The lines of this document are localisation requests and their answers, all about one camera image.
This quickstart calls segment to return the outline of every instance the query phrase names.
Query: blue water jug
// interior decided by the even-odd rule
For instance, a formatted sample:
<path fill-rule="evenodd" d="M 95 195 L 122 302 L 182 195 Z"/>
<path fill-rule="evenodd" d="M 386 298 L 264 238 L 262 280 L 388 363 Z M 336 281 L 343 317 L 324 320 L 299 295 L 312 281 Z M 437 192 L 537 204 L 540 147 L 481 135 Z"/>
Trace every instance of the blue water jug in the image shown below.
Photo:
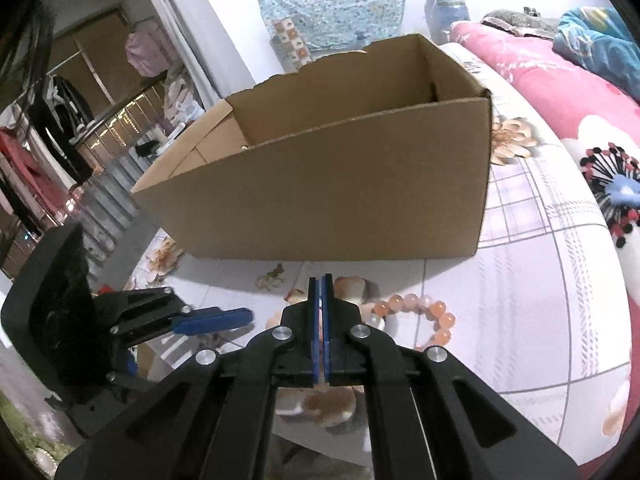
<path fill-rule="evenodd" d="M 424 18 L 431 31 L 431 40 L 439 45 L 449 43 L 453 22 L 470 19 L 465 0 L 427 0 Z"/>

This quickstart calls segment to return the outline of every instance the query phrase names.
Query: open cardboard box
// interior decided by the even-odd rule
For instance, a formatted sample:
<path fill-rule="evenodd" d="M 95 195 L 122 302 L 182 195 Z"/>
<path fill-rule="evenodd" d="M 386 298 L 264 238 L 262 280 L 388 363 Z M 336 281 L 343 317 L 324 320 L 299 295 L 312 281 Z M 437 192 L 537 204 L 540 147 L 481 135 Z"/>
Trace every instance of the open cardboard box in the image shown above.
<path fill-rule="evenodd" d="M 423 36 L 401 36 L 218 102 L 132 195 L 194 256 L 471 256 L 491 124 L 473 76 Z"/>

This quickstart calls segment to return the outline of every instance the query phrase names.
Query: metal screw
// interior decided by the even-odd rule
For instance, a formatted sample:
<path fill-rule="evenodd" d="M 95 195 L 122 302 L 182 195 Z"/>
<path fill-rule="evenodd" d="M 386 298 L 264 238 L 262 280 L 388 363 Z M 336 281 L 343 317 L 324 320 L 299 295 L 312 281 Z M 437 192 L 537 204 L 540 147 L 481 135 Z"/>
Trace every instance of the metal screw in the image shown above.
<path fill-rule="evenodd" d="M 434 363 L 443 362 L 449 354 L 442 346 L 430 346 L 427 349 L 427 357 L 431 359 Z"/>
<path fill-rule="evenodd" d="M 351 335 L 358 339 L 366 339 L 371 335 L 371 329 L 367 325 L 353 325 Z"/>
<path fill-rule="evenodd" d="M 216 355 L 216 353 L 213 350 L 208 349 L 200 350 L 196 354 L 196 362 L 204 366 L 212 364 L 212 362 L 214 362 L 217 358 L 218 356 Z"/>
<path fill-rule="evenodd" d="M 280 325 L 273 329 L 271 335 L 279 341 L 286 341 L 293 335 L 293 330 L 288 326 Z"/>

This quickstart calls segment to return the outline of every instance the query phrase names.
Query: beaded bracelet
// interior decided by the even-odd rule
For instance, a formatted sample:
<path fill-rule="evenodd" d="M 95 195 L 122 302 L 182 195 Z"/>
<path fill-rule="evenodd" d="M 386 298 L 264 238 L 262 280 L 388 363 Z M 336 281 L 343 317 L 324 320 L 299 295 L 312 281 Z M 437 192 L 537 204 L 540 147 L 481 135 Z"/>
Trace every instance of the beaded bracelet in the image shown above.
<path fill-rule="evenodd" d="M 429 313 L 436 319 L 437 330 L 429 342 L 424 346 L 416 347 L 424 350 L 432 345 L 444 346 L 451 341 L 450 330 L 456 323 L 456 316 L 447 312 L 444 301 L 433 301 L 431 296 L 418 298 L 415 294 L 407 294 L 404 298 L 400 294 L 394 294 L 388 301 L 380 301 L 373 306 L 373 314 L 379 317 L 395 314 L 396 312 L 415 312 L 417 314 Z"/>

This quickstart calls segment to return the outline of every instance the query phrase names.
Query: gray curtain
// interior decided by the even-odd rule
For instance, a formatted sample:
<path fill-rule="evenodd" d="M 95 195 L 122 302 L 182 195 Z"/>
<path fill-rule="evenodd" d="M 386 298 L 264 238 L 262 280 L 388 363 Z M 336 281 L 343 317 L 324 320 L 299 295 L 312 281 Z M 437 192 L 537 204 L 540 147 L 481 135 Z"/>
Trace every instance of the gray curtain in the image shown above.
<path fill-rule="evenodd" d="M 151 0 L 205 108 L 255 81 L 208 0 Z"/>

